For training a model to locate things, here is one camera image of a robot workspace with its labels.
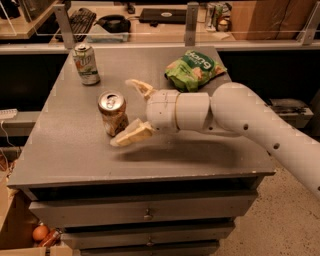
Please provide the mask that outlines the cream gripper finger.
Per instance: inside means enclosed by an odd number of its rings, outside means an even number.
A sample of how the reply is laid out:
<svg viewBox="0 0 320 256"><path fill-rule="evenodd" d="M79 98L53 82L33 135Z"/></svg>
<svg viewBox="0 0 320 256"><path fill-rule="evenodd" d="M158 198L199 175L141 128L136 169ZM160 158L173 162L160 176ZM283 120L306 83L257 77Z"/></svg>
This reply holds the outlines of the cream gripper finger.
<svg viewBox="0 0 320 256"><path fill-rule="evenodd" d="M156 92L156 89L152 85L140 80L128 79L125 81L125 84L134 87L144 100L150 99Z"/></svg>
<svg viewBox="0 0 320 256"><path fill-rule="evenodd" d="M137 118L112 138L110 144L115 147L128 146L151 137L154 132L155 130L148 121L143 122Z"/></svg>

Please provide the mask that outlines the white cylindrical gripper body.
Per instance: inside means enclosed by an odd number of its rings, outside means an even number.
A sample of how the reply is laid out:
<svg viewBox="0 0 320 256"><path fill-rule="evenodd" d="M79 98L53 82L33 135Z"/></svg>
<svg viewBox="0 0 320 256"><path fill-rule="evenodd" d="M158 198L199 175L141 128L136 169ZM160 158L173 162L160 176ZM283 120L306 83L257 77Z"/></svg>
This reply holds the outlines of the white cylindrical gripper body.
<svg viewBox="0 0 320 256"><path fill-rule="evenodd" d="M147 101L146 117L158 132L177 130L176 102L179 92L176 90L159 90Z"/></svg>

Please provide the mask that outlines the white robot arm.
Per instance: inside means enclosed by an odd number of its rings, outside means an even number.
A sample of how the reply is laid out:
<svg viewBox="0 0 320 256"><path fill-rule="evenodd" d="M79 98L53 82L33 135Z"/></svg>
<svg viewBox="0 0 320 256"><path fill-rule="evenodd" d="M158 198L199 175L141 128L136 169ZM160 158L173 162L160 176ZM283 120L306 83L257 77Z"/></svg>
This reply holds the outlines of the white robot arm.
<svg viewBox="0 0 320 256"><path fill-rule="evenodd" d="M146 101L147 120L134 120L111 139L111 145L127 146L155 133L180 130L244 136L267 150L320 198L320 143L285 122L247 86L228 82L209 94L157 90L135 79L126 84Z"/></svg>

